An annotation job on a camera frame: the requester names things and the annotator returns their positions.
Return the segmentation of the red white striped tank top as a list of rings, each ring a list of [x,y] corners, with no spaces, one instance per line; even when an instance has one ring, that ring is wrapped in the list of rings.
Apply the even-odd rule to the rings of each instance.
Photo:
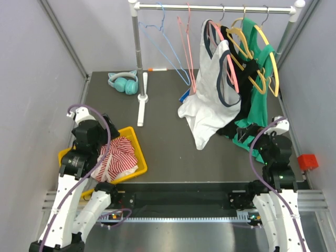
[[[107,145],[104,145],[98,161],[105,153],[108,153],[105,159],[91,173],[91,177],[97,182],[112,182],[131,175],[138,169],[138,160],[131,141],[123,136],[111,141],[108,152]]]

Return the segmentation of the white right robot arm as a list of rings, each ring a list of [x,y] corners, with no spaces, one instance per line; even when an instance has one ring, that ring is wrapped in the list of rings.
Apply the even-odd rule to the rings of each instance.
[[[248,184],[245,202],[258,211],[269,251],[309,251],[298,210],[298,187],[289,165],[292,142],[284,135],[288,130],[289,122],[282,116],[263,129],[256,125],[238,129],[239,141],[255,134],[249,149],[252,170],[254,150],[265,164],[262,175]]]

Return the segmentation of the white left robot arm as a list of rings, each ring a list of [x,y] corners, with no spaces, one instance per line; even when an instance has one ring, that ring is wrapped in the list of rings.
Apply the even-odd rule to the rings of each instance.
[[[78,211],[81,194],[90,175],[105,159],[103,146],[109,147],[119,132],[106,114],[85,104],[73,104],[67,116],[77,124],[72,130],[75,139],[61,158],[56,197],[48,222],[29,251],[83,251],[87,237],[106,208],[119,202],[113,184],[100,182],[82,211]]]

